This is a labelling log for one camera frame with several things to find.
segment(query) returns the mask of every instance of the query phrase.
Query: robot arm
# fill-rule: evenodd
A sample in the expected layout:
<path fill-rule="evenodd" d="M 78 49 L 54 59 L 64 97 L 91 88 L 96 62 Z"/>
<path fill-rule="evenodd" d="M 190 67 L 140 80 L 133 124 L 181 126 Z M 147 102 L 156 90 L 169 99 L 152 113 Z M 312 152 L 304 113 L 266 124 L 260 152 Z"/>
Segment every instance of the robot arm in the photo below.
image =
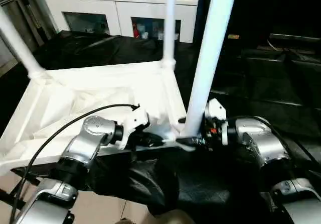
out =
<path fill-rule="evenodd" d="M 225 109 L 213 99 L 205 110 L 202 138 L 182 138 L 176 141 L 189 147 L 227 145 L 228 137 L 251 150 L 254 162 L 264 178 L 264 191 L 270 194 L 272 211 L 282 212 L 291 223 L 321 222 L 321 197 L 310 181 L 296 170 L 279 138 L 264 123 L 251 118 L 235 120 L 229 128 Z M 91 164 L 102 145 L 123 150 L 129 135 L 138 126 L 147 126 L 148 116 L 136 109 L 122 125 L 98 116 L 88 117 L 80 133 L 72 139 L 61 155 L 56 168 L 18 214 L 15 224 L 70 224 L 78 189 L 83 185 Z"/>
<path fill-rule="evenodd" d="M 320 195 L 296 167 L 281 140 L 264 124 L 268 121 L 239 118 L 235 119 L 235 127 L 227 128 L 227 121 L 222 123 L 224 117 L 225 109 L 216 99 L 211 100 L 205 110 L 205 118 L 211 125 L 205 127 L 204 136 L 210 136 L 208 140 L 216 145 L 218 142 L 227 145 L 227 136 L 229 139 L 233 136 L 250 150 L 263 178 L 263 191 L 270 195 L 270 210 L 289 223 L 321 223 Z"/>
<path fill-rule="evenodd" d="M 133 111 L 123 125 L 99 116 L 85 119 L 80 133 L 62 153 L 56 167 L 44 179 L 19 212 L 15 224 L 70 224 L 78 189 L 86 179 L 92 162 L 102 145 L 123 149 L 128 136 L 140 125 L 148 123 L 147 114 Z"/>

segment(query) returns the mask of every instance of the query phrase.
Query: white cabinet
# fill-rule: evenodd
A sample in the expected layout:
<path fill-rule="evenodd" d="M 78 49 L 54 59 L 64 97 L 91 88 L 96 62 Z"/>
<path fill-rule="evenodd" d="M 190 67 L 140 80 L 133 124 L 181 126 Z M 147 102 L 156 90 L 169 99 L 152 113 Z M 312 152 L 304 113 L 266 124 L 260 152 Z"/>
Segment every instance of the white cabinet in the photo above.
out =
<path fill-rule="evenodd" d="M 58 31 L 161 40 L 166 0 L 46 0 Z M 176 0 L 176 34 L 192 42 L 198 0 Z"/>

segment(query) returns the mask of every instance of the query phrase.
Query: black fabric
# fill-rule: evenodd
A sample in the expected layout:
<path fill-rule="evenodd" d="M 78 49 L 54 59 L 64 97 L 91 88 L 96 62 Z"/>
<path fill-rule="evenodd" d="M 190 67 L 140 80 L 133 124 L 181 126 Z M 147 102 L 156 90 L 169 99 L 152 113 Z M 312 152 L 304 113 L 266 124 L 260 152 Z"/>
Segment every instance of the black fabric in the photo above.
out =
<path fill-rule="evenodd" d="M 156 61 L 162 48 L 162 42 L 153 40 L 61 32 L 35 56 L 43 67 L 61 69 Z M 216 97 L 230 117 L 255 115 L 269 120 L 302 165 L 312 167 L 295 141 L 321 161 L 319 58 L 289 51 L 238 52 L 223 49 L 210 98 Z M 198 47 L 176 43 L 175 75 L 186 108 L 198 53 Z M 21 64 L 0 78 L 0 91 L 6 96 L 0 132 L 28 82 Z M 139 152 L 136 161 L 130 154 L 98 157 L 83 189 L 147 204 L 154 214 L 181 208 L 197 222 L 257 223 L 257 216 L 264 217 L 260 223 L 271 222 L 258 194 L 257 172 L 247 156 L 234 149 L 192 153 L 164 149 Z M 51 167 L 37 166 L 33 172 L 46 176 Z"/>

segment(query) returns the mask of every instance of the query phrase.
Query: black cable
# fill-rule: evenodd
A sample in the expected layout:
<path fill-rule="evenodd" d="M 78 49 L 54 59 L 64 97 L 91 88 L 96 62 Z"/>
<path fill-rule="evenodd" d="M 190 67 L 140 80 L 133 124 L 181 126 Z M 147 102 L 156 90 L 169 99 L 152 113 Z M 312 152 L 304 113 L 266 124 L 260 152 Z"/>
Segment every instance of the black cable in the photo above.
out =
<path fill-rule="evenodd" d="M 30 172 L 30 169 L 32 167 L 32 164 L 34 163 L 36 157 L 39 155 L 39 153 L 49 144 L 50 141 L 52 141 L 58 134 L 60 134 L 64 129 L 66 129 L 67 127 L 69 127 L 70 125 L 72 125 L 73 123 L 77 122 L 78 120 L 87 117 L 95 112 L 107 109 L 107 108 L 111 108 L 111 107 L 131 107 L 133 110 L 137 109 L 138 106 L 132 105 L 132 104 L 112 104 L 112 105 L 108 105 L 108 106 L 104 106 L 104 107 L 99 107 L 97 109 L 94 109 L 88 113 L 85 113 L 77 118 L 75 118 L 74 120 L 70 121 L 69 123 L 65 124 L 64 126 L 62 126 L 60 129 L 58 129 L 53 135 L 51 135 L 43 144 L 42 146 L 36 151 L 36 153 L 33 155 L 33 157 L 31 158 L 28 166 L 25 169 L 25 173 L 21 179 L 21 183 L 19 185 L 16 197 L 15 197 L 15 201 L 13 204 L 13 208 L 11 211 L 11 216 L 10 216 L 10 224 L 13 224 L 14 220 L 15 220 L 15 216 L 16 216 L 16 211 L 17 211 L 17 205 L 20 199 L 20 195 L 22 192 L 22 189 L 24 187 L 24 184 L 26 182 L 26 177 L 28 175 L 28 173 Z"/>
<path fill-rule="evenodd" d="M 267 120 L 264 120 L 260 117 L 257 116 L 234 116 L 234 117 L 230 117 L 227 118 L 226 120 L 223 120 L 223 122 L 226 121 L 231 121 L 231 120 L 237 120 L 237 119 L 254 119 L 254 120 L 258 120 L 261 123 L 265 124 L 266 126 L 268 126 L 272 133 L 281 141 L 282 145 L 284 146 L 284 148 L 287 150 L 287 152 L 289 153 L 289 155 L 291 156 L 291 158 L 295 159 L 294 157 L 294 153 L 293 151 L 290 149 L 288 143 L 284 140 L 284 138 L 282 137 L 282 135 L 275 129 L 275 127 L 273 127 L 272 124 L 270 124 Z M 300 149 L 303 150 L 303 152 L 311 159 L 311 161 L 316 165 L 317 169 L 321 169 L 321 164 L 316 160 L 316 158 L 309 152 L 309 150 L 307 150 L 301 143 L 299 143 L 298 141 L 293 141 L 297 146 L 299 146 Z"/>

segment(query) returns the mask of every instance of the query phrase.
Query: orange component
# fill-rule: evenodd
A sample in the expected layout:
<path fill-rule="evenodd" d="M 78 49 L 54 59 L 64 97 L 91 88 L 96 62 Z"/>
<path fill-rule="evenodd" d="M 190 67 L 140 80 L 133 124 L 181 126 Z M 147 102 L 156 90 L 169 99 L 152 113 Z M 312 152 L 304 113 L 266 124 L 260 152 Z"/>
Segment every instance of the orange component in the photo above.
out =
<path fill-rule="evenodd" d="M 210 128 L 210 131 L 211 131 L 212 134 L 216 134 L 217 133 L 217 129 L 215 129 L 215 128 Z"/>

